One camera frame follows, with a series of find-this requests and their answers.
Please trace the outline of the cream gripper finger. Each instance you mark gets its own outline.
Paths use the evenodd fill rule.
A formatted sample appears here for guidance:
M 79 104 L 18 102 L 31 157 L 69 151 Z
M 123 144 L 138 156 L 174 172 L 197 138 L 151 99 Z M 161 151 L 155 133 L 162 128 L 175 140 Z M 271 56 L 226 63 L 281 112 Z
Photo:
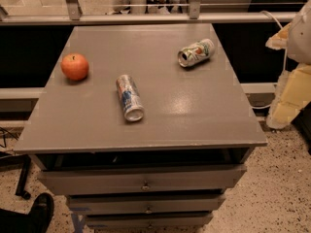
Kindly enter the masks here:
M 284 50 L 288 46 L 290 27 L 291 25 L 289 23 L 282 27 L 276 34 L 267 40 L 265 45 L 273 50 Z
M 311 102 L 311 66 L 300 63 L 291 72 L 284 70 L 277 82 L 266 124 L 273 129 L 288 126 Z

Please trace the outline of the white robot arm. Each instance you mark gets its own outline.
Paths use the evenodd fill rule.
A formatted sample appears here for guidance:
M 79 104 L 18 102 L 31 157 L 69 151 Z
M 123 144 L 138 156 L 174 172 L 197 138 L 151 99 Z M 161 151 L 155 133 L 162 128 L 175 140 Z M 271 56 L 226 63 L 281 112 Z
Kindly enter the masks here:
M 311 102 L 311 1 L 265 45 L 284 50 L 287 58 L 297 62 L 292 71 L 284 69 L 279 76 L 266 119 L 268 127 L 283 129 Z

